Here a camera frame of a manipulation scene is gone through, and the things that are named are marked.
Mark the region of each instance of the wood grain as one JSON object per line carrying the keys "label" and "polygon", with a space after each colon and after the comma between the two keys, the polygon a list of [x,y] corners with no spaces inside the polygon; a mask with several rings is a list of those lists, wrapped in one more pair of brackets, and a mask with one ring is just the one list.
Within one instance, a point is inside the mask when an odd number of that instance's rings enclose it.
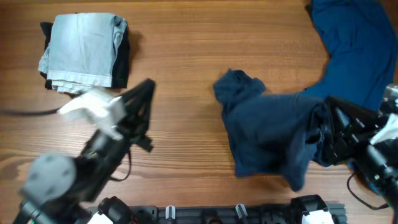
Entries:
{"label": "wood grain", "polygon": [[[350,172],[345,166],[311,163],[298,193],[277,175],[234,176],[212,84],[228,68],[260,78],[272,93],[293,93],[315,83],[328,55],[304,4],[270,0],[0,5],[1,107],[44,110],[69,101],[45,90],[37,71],[44,51],[39,22],[74,12],[119,14],[134,34],[134,49],[139,46],[129,88],[145,78],[157,82],[148,133],[155,149],[148,154],[132,148],[131,176],[123,183],[110,182],[99,198],[115,195],[130,205],[164,207],[281,203],[319,194],[345,203],[349,223],[390,223],[390,210],[370,211],[349,194],[345,182]],[[396,1],[385,4],[397,27]],[[18,190],[35,157],[50,151],[75,156],[93,131],[82,121],[66,122],[56,115],[0,118],[0,222],[10,223],[15,217]],[[126,172],[127,160],[115,175]],[[364,187],[352,185],[368,202],[383,203]]]}

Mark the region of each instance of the folded clothes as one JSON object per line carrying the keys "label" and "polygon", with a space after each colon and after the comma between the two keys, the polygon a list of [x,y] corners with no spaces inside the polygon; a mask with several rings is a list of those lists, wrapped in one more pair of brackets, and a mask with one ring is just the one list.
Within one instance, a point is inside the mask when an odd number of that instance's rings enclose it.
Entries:
{"label": "folded clothes", "polygon": [[235,174],[282,174],[298,191],[308,163],[331,141],[328,107],[312,96],[261,95],[265,89],[240,70],[229,70],[214,84]]}
{"label": "folded clothes", "polygon": [[40,26],[46,37],[51,35],[39,63],[46,88],[48,80],[53,80],[54,90],[69,93],[92,85],[127,86],[130,46],[123,18],[109,13],[67,14],[57,16],[52,28],[48,23]]}
{"label": "folded clothes", "polygon": [[311,17],[330,61],[323,78],[303,94],[337,96],[378,110],[394,76],[397,39],[373,0],[312,0]]}

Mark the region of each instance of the cable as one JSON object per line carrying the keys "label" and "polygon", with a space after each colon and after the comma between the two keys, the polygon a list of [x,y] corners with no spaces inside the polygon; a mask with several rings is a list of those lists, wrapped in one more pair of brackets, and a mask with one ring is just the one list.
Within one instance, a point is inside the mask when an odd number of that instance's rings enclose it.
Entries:
{"label": "cable", "polygon": [[375,207],[372,206],[368,203],[366,203],[364,200],[360,199],[358,196],[356,196],[356,194],[354,194],[354,192],[351,190],[351,188],[349,187],[349,181],[357,174],[357,172],[354,172],[350,177],[348,177],[347,179],[347,189],[348,191],[351,193],[352,196],[354,196],[354,198],[356,200],[358,200],[359,202],[361,202],[362,204],[364,204],[365,206],[367,206],[368,208],[370,208],[371,210],[380,210],[380,209],[384,209],[384,208],[388,208],[388,204],[385,203],[384,205],[380,205],[379,207]]}
{"label": "cable", "polygon": [[109,178],[110,180],[113,180],[113,181],[116,181],[116,182],[122,182],[122,181],[126,180],[126,179],[130,176],[130,173],[131,173],[131,166],[132,166],[132,162],[131,162],[131,151],[130,151],[130,150],[129,150],[128,154],[129,154],[129,171],[127,172],[127,175],[126,175],[123,179],[119,179],[119,178],[115,178],[115,177],[110,177],[110,178]]}
{"label": "cable", "polygon": [[0,115],[6,116],[45,116],[56,114],[60,108],[47,111],[16,111],[16,110],[0,110]]}

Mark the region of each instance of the navy blue cloth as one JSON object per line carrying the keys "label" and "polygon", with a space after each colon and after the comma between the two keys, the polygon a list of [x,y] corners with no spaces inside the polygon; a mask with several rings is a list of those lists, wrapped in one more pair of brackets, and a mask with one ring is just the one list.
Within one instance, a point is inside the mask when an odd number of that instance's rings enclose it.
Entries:
{"label": "navy blue cloth", "polygon": [[214,84],[235,174],[282,174],[298,191],[308,163],[331,141],[328,108],[312,96],[261,95],[265,89],[240,70],[228,70]]}
{"label": "navy blue cloth", "polygon": [[373,0],[312,0],[311,14],[330,61],[321,81],[302,93],[378,110],[398,49],[382,6]]}

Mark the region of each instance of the wooden tabletop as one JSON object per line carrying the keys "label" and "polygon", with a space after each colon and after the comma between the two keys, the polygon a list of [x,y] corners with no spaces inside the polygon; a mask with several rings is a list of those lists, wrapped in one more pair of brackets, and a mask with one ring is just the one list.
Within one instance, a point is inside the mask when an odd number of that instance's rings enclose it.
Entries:
{"label": "wooden tabletop", "polygon": [[[385,4],[396,26],[397,4]],[[319,80],[328,54],[304,5],[297,0],[0,5],[1,108],[46,110],[70,100],[46,90],[37,71],[45,39],[39,22],[53,22],[58,14],[112,12],[130,27],[134,57],[128,87],[145,78],[157,83],[148,132],[155,148],[148,154],[133,147],[130,177],[108,183],[96,204],[115,195],[128,205],[258,205],[319,194],[345,203],[349,223],[390,223],[389,209],[371,211],[349,194],[346,166],[311,162],[297,193],[277,175],[234,176],[212,85],[229,68],[261,79],[270,93],[294,93]],[[0,222],[15,217],[18,190],[40,153],[78,155],[93,131],[83,121],[57,115],[0,118]],[[122,177],[127,167],[125,159],[115,175]],[[369,203],[384,203],[355,181],[351,185]]]}

